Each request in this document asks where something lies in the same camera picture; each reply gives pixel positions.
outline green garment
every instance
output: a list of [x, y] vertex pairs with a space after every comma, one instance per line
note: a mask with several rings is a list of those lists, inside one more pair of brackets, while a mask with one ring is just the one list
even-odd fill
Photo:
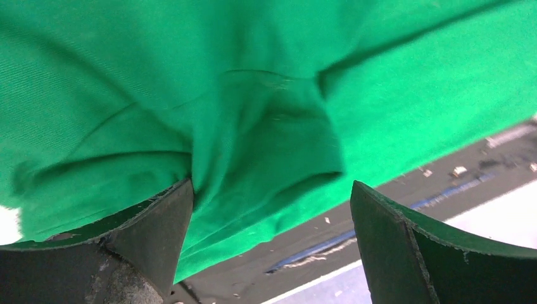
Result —
[[537, 1], [3, 1], [0, 103], [23, 240], [191, 175], [180, 280], [531, 116]]

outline wrinkled fabric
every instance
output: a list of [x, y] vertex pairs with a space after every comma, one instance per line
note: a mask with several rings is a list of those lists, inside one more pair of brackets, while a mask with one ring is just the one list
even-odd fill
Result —
[[537, 111], [537, 1], [0, 4], [0, 205], [42, 241], [186, 177], [176, 281]]

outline dark gray surface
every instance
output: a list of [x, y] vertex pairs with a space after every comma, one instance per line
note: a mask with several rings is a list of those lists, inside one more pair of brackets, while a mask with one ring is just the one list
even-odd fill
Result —
[[[473, 179], [472, 175], [475, 172], [472, 171], [479, 169], [480, 162], [490, 160], [505, 162], [506, 159], [514, 158], [514, 155], [520, 153], [537, 159], [537, 132], [526, 134], [523, 138], [515, 139], [494, 149], [487, 148], [487, 140], [484, 139], [402, 175], [378, 187], [378, 190], [393, 200], [410, 206], [447, 187]], [[436, 219], [446, 220], [537, 177], [529, 169], [527, 160], [516, 159], [515, 163], [518, 163], [518, 167], [499, 165], [493, 168], [500, 174], [498, 177], [420, 211]], [[462, 178], [451, 176], [453, 169], [459, 166], [467, 167], [471, 174]], [[427, 170], [430, 170], [432, 174], [424, 174]], [[352, 228], [349, 206], [343, 203], [275, 237], [273, 241], [260, 244], [241, 256], [212, 266], [188, 278], [185, 282], [192, 286], [193, 291], [203, 303], [262, 303], [357, 261], [359, 252], [357, 246], [354, 245], [327, 256], [326, 260], [281, 270], [272, 275], [264, 274], [271, 265], [283, 258]]]

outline blue line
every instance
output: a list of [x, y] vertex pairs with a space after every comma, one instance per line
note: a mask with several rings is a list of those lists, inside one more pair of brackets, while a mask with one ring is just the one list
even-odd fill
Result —
[[[456, 195], [458, 193], [462, 193], [468, 189], [471, 189], [473, 187], [476, 187], [477, 185], [480, 185], [483, 182], [489, 181], [490, 179], [493, 179], [496, 177], [496, 173], [488, 173], [480, 175], [479, 177], [475, 178], [474, 180], [471, 180], [469, 182], [466, 182], [464, 184], [453, 186], [445, 189], [444, 191], [440, 192], [438, 195], [432, 196], [430, 198], [423, 199], [421, 201], [418, 201], [412, 205], [410, 205], [411, 209], [420, 209], [425, 206], [428, 206], [433, 203], [438, 203], [440, 201], [443, 201], [450, 196]], [[315, 246], [309, 247], [306, 250], [303, 250], [295, 255], [292, 255], [288, 258], [285, 258], [281, 260], [280, 262], [274, 264], [271, 268], [269, 268], [268, 271], [266, 271], [266, 274], [272, 274], [279, 269], [281, 269], [283, 266], [300, 261], [304, 258], [310, 257], [316, 253], [319, 253], [321, 251], [324, 251], [326, 249], [332, 248], [335, 245], [342, 243], [348, 239], [356, 237], [356, 232], [354, 230], [347, 231], [339, 236], [336, 236], [332, 239], [329, 239], [327, 241], [324, 241], [323, 243], [317, 244]]]

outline white floor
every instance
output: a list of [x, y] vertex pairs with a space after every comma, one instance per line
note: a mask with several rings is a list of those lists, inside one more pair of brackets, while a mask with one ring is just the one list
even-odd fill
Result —
[[[537, 180], [447, 220], [459, 229], [537, 249]], [[356, 261], [264, 304], [370, 304], [361, 261]]]

